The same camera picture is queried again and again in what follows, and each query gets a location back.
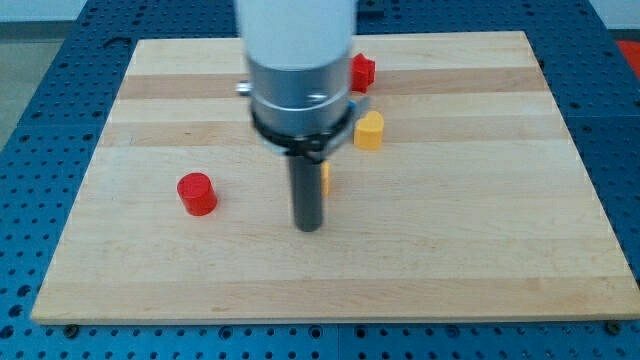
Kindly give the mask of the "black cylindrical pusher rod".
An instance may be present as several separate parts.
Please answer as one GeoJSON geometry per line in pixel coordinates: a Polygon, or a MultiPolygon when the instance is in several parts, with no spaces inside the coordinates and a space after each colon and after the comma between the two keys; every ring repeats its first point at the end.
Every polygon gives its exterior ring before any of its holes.
{"type": "Polygon", "coordinates": [[[288,158],[292,212],[295,226],[313,232],[323,223],[321,165],[308,158],[288,158]]]}

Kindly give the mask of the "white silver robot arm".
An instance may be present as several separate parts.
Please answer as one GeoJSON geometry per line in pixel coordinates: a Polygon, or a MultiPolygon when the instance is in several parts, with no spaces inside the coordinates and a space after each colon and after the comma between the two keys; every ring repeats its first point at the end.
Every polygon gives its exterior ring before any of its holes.
{"type": "Polygon", "coordinates": [[[288,160],[295,226],[323,224],[322,163],[365,104],[351,100],[355,0],[236,0],[252,124],[288,160]]]}

